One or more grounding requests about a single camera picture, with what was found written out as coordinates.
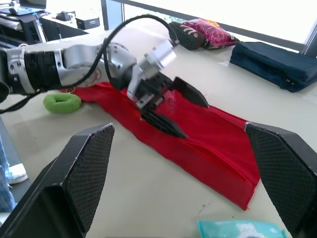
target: light blue package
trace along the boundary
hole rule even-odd
[[[201,238],[287,238],[273,223],[248,220],[197,221]]]

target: robotic arm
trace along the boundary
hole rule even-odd
[[[68,88],[88,73],[100,49],[101,45],[73,45],[46,52],[29,51],[27,47],[2,50],[0,88],[4,93],[1,101],[8,94],[32,95],[38,90]],[[114,79],[107,77],[105,56]],[[175,58],[173,46],[168,40],[145,54],[139,63],[123,45],[110,43],[94,73],[77,86],[90,87],[110,82],[118,91],[126,88],[128,97],[136,102],[141,81],[154,77]]]
[[[144,17],[162,22],[150,15],[134,19]],[[127,89],[128,98],[135,102],[142,118],[152,126],[176,137],[186,137],[177,124],[155,113],[156,107],[164,100],[164,93],[177,90],[196,105],[209,105],[193,86],[178,77],[172,81],[160,73],[176,58],[173,48],[177,40],[165,40],[145,54],[140,62],[123,45],[110,42],[122,26],[134,19],[124,22],[103,44],[96,46],[73,45],[53,51],[31,51],[28,47],[0,50],[0,102],[9,94],[27,96],[19,105],[0,113],[17,110],[41,92],[109,82],[118,91]]]

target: green donut toy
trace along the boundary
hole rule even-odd
[[[43,104],[52,113],[71,113],[80,108],[81,99],[70,93],[56,93],[46,95]]]

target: jeans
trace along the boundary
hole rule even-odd
[[[12,173],[9,171],[9,163],[0,137],[0,212],[11,212],[15,207],[14,198],[8,184],[11,177]]]

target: red mesh fabric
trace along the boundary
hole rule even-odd
[[[156,112],[176,122],[188,135],[186,139],[175,138],[141,120],[125,93],[108,83],[77,88],[75,94],[83,101],[98,103],[140,141],[247,209],[260,174],[243,131],[245,120],[215,107],[193,105],[177,91],[168,92]]]

